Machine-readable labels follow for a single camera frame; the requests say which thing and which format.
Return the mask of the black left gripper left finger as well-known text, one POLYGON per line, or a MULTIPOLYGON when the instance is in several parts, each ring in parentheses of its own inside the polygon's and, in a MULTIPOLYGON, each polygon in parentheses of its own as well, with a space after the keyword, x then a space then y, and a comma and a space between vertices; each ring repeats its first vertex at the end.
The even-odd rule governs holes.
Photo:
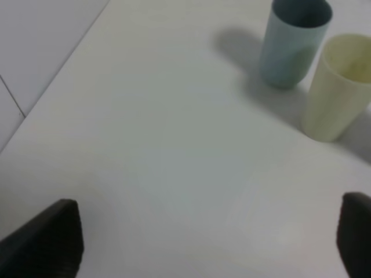
POLYGON ((1 240, 1 277, 76 277, 83 252, 78 203, 61 199, 1 240))

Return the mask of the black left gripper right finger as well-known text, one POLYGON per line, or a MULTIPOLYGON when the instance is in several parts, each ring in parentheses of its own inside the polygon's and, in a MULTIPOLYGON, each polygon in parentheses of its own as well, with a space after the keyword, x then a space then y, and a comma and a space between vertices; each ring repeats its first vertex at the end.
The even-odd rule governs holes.
POLYGON ((349 277, 370 278, 370 197, 343 195, 336 235, 337 248, 349 277))

